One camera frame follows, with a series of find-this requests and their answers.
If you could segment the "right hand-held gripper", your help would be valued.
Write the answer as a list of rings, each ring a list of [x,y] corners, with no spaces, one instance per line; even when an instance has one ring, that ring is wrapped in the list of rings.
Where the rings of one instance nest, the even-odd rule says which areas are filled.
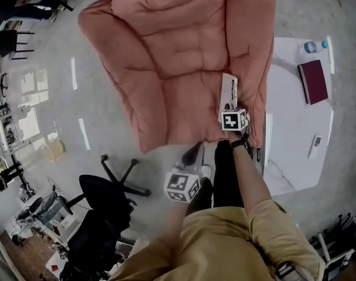
[[[224,109],[218,115],[223,131],[243,131],[249,125],[249,115],[238,106],[238,81],[231,80],[231,107],[225,104]]]

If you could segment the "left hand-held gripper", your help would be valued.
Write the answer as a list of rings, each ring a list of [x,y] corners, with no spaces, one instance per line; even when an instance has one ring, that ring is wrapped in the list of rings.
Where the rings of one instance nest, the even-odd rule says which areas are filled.
[[[197,142],[183,153],[173,168],[166,173],[164,191],[173,201],[190,203],[201,188],[204,165],[204,146]]]

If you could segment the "white magazine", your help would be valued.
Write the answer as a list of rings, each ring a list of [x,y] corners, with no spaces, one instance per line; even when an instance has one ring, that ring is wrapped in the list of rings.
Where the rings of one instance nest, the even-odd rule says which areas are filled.
[[[228,105],[228,109],[235,109],[231,108],[231,80],[237,80],[236,76],[230,75],[228,73],[222,74],[222,86],[221,86],[221,95],[220,95],[220,112],[225,111],[227,108],[225,107]]]

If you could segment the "pink cushioned armchair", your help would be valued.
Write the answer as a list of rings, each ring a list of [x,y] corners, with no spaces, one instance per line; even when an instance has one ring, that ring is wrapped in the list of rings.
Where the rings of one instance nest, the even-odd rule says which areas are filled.
[[[78,25],[118,91],[142,153],[224,138],[223,74],[263,145],[276,0],[97,0]]]

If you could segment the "person's right forearm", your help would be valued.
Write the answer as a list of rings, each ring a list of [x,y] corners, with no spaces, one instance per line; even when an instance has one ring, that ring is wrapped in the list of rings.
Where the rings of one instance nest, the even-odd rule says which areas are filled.
[[[269,189],[254,165],[248,151],[243,144],[235,146],[235,142],[241,138],[235,132],[228,132],[228,139],[234,146],[232,153],[241,197],[246,214],[259,203],[271,200]]]

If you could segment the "person's left forearm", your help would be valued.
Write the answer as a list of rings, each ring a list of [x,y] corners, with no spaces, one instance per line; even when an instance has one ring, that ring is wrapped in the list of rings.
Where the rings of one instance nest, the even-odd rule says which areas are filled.
[[[167,214],[162,231],[158,235],[158,240],[163,242],[170,250],[175,250],[179,246],[180,234],[188,206],[187,203],[174,202]]]

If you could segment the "dark red book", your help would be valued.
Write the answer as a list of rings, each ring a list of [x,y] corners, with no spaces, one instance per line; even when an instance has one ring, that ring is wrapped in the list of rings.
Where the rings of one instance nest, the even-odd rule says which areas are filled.
[[[298,65],[306,104],[314,105],[328,99],[328,91],[320,60]]]

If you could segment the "person's black trousers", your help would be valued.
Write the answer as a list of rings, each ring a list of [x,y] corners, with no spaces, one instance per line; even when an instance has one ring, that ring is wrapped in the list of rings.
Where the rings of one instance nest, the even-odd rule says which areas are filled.
[[[229,141],[218,142],[214,161],[214,179],[213,181],[207,177],[201,179],[201,188],[189,204],[186,211],[187,216],[218,207],[244,207]]]

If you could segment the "person's beige shirt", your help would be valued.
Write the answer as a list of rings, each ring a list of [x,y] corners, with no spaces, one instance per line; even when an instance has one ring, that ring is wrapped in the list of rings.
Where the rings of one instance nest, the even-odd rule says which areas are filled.
[[[247,213],[211,208],[184,219],[176,252],[157,239],[131,255],[109,281],[275,281],[290,262],[310,281],[325,263],[286,211],[272,200]]]

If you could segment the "black office chair with headrest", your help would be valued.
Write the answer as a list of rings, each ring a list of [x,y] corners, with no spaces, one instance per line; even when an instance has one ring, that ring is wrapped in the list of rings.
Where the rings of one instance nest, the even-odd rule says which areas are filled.
[[[61,195],[57,196],[61,205],[69,214],[73,214],[71,210],[72,206],[78,204],[81,200],[86,199],[93,210],[99,211],[106,217],[109,217],[109,211],[113,202],[115,203],[116,208],[119,208],[121,211],[133,210],[132,206],[136,205],[136,202],[127,198],[126,194],[133,194],[141,197],[149,197],[151,195],[151,191],[149,189],[138,187],[134,184],[129,187],[125,184],[131,170],[139,163],[138,160],[131,160],[131,164],[120,180],[114,176],[105,163],[107,160],[107,155],[101,156],[101,165],[103,166],[103,169],[109,179],[84,174],[79,178],[79,183],[83,191],[82,194],[70,201]]]

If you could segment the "white marble coffee table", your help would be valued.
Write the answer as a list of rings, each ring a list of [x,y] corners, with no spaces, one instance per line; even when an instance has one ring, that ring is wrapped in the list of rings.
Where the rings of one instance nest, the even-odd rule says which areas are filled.
[[[298,55],[303,39],[276,37],[267,78],[263,178],[271,195],[290,193],[318,184],[331,134],[334,111],[331,107],[333,54],[326,49]],[[320,60],[328,99],[306,104],[298,65]],[[321,135],[315,159],[308,154],[314,135]]]

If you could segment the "clear water bottle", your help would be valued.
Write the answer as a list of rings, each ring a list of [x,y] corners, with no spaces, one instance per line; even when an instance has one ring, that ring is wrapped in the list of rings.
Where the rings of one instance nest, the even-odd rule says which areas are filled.
[[[309,40],[302,43],[298,48],[298,55],[316,54],[328,48],[326,41]]]

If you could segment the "white remote control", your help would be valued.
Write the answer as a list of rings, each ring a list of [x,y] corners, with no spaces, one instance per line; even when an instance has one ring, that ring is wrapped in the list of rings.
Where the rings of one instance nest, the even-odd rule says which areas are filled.
[[[322,139],[321,135],[314,135],[308,154],[309,159],[315,159],[317,157],[321,144],[321,139]]]

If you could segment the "round wooden stool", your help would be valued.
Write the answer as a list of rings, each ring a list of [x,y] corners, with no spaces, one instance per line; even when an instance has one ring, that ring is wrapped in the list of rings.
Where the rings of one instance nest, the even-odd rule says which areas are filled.
[[[65,151],[61,140],[55,139],[42,145],[42,152],[49,163],[54,163]]]

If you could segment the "black dining chair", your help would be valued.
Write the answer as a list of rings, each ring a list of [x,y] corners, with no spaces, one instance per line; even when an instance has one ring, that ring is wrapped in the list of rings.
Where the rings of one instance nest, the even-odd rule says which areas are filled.
[[[8,56],[9,60],[24,60],[27,57],[15,57],[17,53],[33,52],[33,49],[18,50],[17,45],[27,45],[25,42],[19,42],[19,35],[34,35],[33,32],[18,32],[17,30],[0,31],[0,56]]]

